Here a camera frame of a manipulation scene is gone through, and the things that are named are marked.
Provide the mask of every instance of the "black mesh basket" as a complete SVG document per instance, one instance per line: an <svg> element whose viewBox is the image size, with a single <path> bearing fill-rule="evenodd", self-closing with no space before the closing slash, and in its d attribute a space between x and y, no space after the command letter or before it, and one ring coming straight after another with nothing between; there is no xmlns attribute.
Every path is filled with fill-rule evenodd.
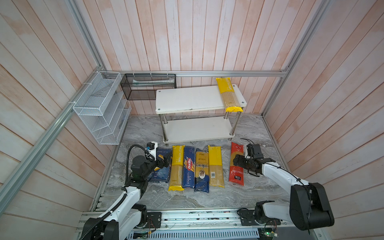
<svg viewBox="0 0 384 240"><path fill-rule="evenodd" d="M121 87L128 100L156 100L156 90L176 88L176 75L167 73L126 73Z"/></svg>

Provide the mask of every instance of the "wooden wall panel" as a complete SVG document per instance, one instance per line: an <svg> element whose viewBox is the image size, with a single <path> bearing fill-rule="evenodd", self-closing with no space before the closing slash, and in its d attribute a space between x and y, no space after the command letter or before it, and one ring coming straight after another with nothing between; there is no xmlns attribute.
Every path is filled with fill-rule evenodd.
<svg viewBox="0 0 384 240"><path fill-rule="evenodd" d="M0 2L0 185L96 65L64 1ZM0 217L1 236L72 237L110 153L74 116Z"/></svg>
<svg viewBox="0 0 384 240"><path fill-rule="evenodd" d="M279 70L321 0L127 0L125 8L122 0L77 2L108 70ZM246 113L263 112L278 80L232 78ZM177 78L183 88L215 84L212 77ZM131 104L132 114L155 114L149 100Z"/></svg>
<svg viewBox="0 0 384 240"><path fill-rule="evenodd" d="M334 1L265 117L290 170L324 185L333 239L384 235L383 14Z"/></svg>

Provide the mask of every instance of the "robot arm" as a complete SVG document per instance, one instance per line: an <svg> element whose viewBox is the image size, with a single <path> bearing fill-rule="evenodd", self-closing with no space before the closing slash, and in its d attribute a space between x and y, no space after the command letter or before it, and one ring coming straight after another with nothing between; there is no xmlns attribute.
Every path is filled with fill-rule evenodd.
<svg viewBox="0 0 384 240"><path fill-rule="evenodd" d="M289 205L273 201L258 202L254 211L258 223L265 224L276 218L293 222L300 230L334 224L327 194L321 184L300 179L281 168L273 159L264 158L259 144L248 144L247 152L249 157L236 155L233 164L245 168L256 177L259 177L258 174L269 177L290 194Z"/></svg>
<svg viewBox="0 0 384 240"><path fill-rule="evenodd" d="M147 189L147 177L152 171L167 167L169 159L156 158L157 142L149 142L146 148L140 145L130 147L127 166L129 153L133 147L143 149L145 156L133 158L132 174L126 177L125 186L122 187L123 192L98 218L90 218L86 221L80 240L124 240L134 227L145 227L147 224L146 206L136 203Z"/></svg>

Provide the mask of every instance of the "red pasta package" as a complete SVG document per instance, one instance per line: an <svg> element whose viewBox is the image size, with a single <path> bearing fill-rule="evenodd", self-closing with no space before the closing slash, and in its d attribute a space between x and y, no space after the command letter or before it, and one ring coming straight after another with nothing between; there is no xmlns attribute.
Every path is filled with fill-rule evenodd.
<svg viewBox="0 0 384 240"><path fill-rule="evenodd" d="M244 186L243 168L233 165L233 160L235 159L236 154L244 155L244 146L233 142L231 147L231 162L229 166L229 181Z"/></svg>

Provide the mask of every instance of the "shelf top board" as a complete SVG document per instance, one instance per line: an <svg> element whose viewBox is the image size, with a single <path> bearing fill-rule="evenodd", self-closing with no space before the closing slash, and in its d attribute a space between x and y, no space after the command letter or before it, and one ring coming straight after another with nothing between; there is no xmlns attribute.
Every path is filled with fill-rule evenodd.
<svg viewBox="0 0 384 240"><path fill-rule="evenodd" d="M246 107L247 102L239 88L235 84L232 84L232 86L240 106ZM215 109L224 109L217 85L194 88L159 89L156 92L156 114Z"/></svg>

